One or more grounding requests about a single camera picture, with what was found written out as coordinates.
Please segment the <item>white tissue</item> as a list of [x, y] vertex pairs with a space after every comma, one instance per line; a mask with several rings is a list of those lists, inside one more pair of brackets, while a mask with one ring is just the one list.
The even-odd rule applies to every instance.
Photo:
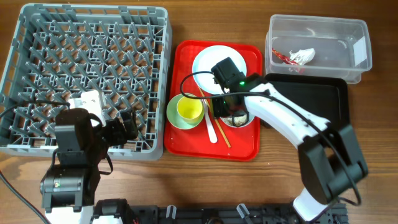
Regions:
[[310, 49], [305, 49], [302, 50], [300, 49], [297, 52], [289, 52], [290, 54], [290, 59], [293, 60], [295, 63], [299, 65], [305, 65], [306, 63], [309, 63], [310, 61], [313, 60], [315, 56], [315, 49], [310, 48]]

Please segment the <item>red snack wrapper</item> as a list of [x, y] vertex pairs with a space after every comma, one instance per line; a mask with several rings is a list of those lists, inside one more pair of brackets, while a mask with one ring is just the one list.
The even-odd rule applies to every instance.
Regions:
[[[299, 65], [295, 60], [290, 59], [289, 57], [283, 55], [282, 53], [276, 51], [274, 48], [272, 48], [272, 53], [281, 59], [284, 63], [289, 64], [289, 65]], [[304, 69], [302, 68], [295, 68], [294, 69], [297, 73], [302, 74], [304, 72]]]

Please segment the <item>yellow cup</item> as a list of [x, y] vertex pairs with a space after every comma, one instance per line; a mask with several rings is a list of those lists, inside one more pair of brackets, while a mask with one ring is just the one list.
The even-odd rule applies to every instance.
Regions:
[[203, 105], [200, 100], [183, 96], [177, 103], [177, 112], [186, 123], [198, 123], [203, 116]]

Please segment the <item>white round plate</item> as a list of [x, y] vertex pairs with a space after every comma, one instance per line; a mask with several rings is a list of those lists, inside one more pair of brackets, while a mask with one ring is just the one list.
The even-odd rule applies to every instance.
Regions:
[[[214, 45], [202, 50], [193, 61], [192, 72], [210, 72], [218, 62], [227, 57], [232, 59], [240, 72], [243, 72], [244, 75], [247, 75], [247, 66], [242, 55], [235, 49], [225, 45]], [[214, 76], [209, 73], [194, 75], [193, 79], [203, 91], [212, 95], [229, 92], [228, 88], [225, 88], [224, 91], [222, 91], [219, 84], [215, 83]]]

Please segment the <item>pale green saucer bowl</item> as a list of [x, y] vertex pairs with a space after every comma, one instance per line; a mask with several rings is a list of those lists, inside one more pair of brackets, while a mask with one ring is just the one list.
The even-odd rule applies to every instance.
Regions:
[[169, 101], [169, 103], [167, 105], [167, 119], [174, 127], [178, 128], [178, 129], [192, 129], [202, 121], [202, 119], [204, 117], [204, 110], [203, 110], [203, 116], [198, 123], [194, 123], [194, 124], [186, 123], [177, 112], [177, 103], [182, 97], [183, 97], [183, 95], [179, 94], [179, 95], [174, 96]]

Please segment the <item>white plastic fork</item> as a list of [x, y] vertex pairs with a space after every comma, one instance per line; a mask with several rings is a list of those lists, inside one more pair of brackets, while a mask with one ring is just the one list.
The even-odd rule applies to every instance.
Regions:
[[208, 131], [208, 137], [209, 137], [211, 143], [213, 143], [213, 144], [217, 143], [218, 138], [216, 136], [215, 129], [214, 129], [212, 123], [211, 123], [211, 119], [210, 119], [209, 114], [208, 114], [207, 103], [205, 102], [204, 99], [202, 99], [201, 102], [202, 102], [203, 109], [204, 109], [204, 117], [205, 117], [205, 122], [206, 122], [206, 128], [207, 128], [207, 131]]

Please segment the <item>wooden chopstick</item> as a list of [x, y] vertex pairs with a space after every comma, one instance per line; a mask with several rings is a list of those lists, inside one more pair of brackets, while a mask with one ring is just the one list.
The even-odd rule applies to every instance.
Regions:
[[[201, 89], [199, 86], [198, 86], [198, 89], [199, 89], [199, 91], [200, 91], [200, 93], [201, 93], [201, 96], [204, 97], [205, 94], [204, 94], [204, 92], [202, 91], [202, 89]], [[205, 100], [205, 101], [206, 101], [206, 105], [207, 105], [208, 109], [211, 109], [211, 105], [209, 104], [209, 101], [208, 101], [208, 100]], [[222, 128], [221, 125], [219, 124], [218, 120], [215, 119], [215, 118], [213, 118], [213, 120], [215, 121], [215, 123], [216, 123], [216, 125], [217, 125], [217, 127], [218, 127], [218, 129], [219, 129], [219, 131], [220, 131], [220, 133], [221, 133], [221, 135], [222, 135], [222, 137], [223, 137], [223, 139], [224, 139], [226, 145], [228, 146], [228, 148], [231, 148], [231, 144], [230, 144], [228, 138], [226, 137], [226, 135], [225, 135], [225, 133], [224, 133], [224, 131], [223, 131], [223, 128]]]

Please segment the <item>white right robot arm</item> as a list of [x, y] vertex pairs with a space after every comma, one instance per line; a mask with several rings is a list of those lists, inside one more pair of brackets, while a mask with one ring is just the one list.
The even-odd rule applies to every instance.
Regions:
[[296, 105], [264, 77], [245, 76], [227, 57], [211, 68], [215, 83], [227, 93], [211, 98], [216, 118], [245, 111], [280, 132], [298, 150], [304, 189], [293, 201], [305, 222], [316, 220], [353, 189], [361, 205], [357, 183], [369, 171], [352, 125], [338, 129], [331, 122]]

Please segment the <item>light blue bowl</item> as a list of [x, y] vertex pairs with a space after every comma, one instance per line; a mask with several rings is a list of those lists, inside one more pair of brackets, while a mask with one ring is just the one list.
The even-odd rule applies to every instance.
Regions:
[[222, 122], [232, 128], [242, 128], [249, 125], [253, 120], [254, 116], [244, 114], [242, 116], [228, 116], [221, 118]]

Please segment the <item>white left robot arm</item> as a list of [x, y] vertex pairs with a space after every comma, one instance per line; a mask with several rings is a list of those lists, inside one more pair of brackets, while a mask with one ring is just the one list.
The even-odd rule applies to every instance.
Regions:
[[40, 183], [42, 208], [50, 223], [90, 223], [95, 191], [104, 175], [99, 163], [111, 158], [108, 149], [127, 143], [139, 134], [134, 111], [101, 121], [83, 108], [62, 111], [55, 118], [58, 148]]

